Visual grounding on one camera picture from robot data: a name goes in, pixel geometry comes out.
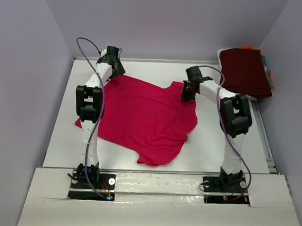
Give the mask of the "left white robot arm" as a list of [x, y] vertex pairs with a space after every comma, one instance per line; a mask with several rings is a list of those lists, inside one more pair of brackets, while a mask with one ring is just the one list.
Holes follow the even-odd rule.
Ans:
[[121, 49], [108, 46], [101, 51], [95, 73], [84, 85], [76, 87], [76, 114], [82, 129], [81, 162], [76, 169], [76, 180], [83, 181], [89, 188], [100, 182], [99, 159], [97, 156], [97, 130], [103, 117], [103, 87], [114, 77], [125, 73], [120, 61]]

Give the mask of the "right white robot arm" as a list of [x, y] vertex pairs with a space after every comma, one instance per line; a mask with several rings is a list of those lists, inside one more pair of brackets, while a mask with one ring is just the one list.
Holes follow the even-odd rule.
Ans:
[[247, 95], [232, 93], [223, 88], [225, 77], [216, 83], [213, 78], [204, 77], [201, 66], [186, 69], [187, 80], [183, 83], [181, 99], [193, 101], [196, 94], [209, 98], [217, 106], [221, 130], [225, 136], [224, 159], [218, 176], [204, 177], [202, 191], [231, 193], [239, 187], [246, 192], [249, 182], [246, 182], [243, 168], [248, 166], [242, 158], [242, 145], [252, 126], [252, 117]]

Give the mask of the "pink t-shirt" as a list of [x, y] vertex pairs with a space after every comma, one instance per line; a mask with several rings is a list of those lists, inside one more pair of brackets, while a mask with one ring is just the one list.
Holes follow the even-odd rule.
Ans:
[[197, 125], [196, 102], [182, 101], [184, 84], [161, 88], [122, 75], [105, 87], [105, 112], [97, 135], [139, 154], [137, 163], [170, 163]]

